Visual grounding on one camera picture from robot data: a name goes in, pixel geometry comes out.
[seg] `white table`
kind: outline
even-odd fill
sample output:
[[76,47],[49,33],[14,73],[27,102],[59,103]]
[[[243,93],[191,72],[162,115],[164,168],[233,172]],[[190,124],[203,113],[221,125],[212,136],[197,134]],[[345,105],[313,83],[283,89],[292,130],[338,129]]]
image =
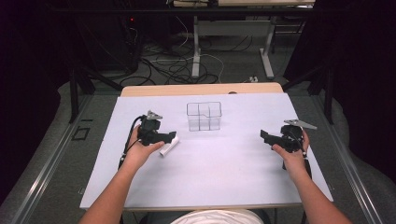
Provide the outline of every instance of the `white table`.
[[[315,0],[219,0],[219,7],[284,7],[314,5]],[[174,1],[175,7],[206,7],[207,3],[200,1]],[[273,79],[274,73],[268,58],[272,38],[276,27],[276,17],[269,21],[199,21],[194,16],[194,59],[192,65],[193,77],[199,76],[201,49],[200,35],[254,35],[264,36],[264,48],[260,49],[265,75]]]
[[[189,132],[187,103],[209,101],[221,102],[220,130]],[[238,93],[120,97],[81,208],[90,207],[117,172],[132,121],[149,109],[163,116],[159,132],[177,131],[180,142],[164,158],[159,152],[150,155],[134,177],[125,209],[170,211],[301,204],[288,173],[281,168],[282,159],[260,138],[261,129],[280,135],[284,119],[297,119],[289,96]],[[332,201],[312,149],[308,157],[315,183]]]

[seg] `clear plastic box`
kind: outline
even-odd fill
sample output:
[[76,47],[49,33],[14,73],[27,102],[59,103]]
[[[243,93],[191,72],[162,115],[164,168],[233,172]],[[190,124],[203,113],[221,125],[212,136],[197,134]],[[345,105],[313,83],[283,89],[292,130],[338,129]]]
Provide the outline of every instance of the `clear plastic box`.
[[187,104],[190,132],[220,129],[221,103],[204,102]]

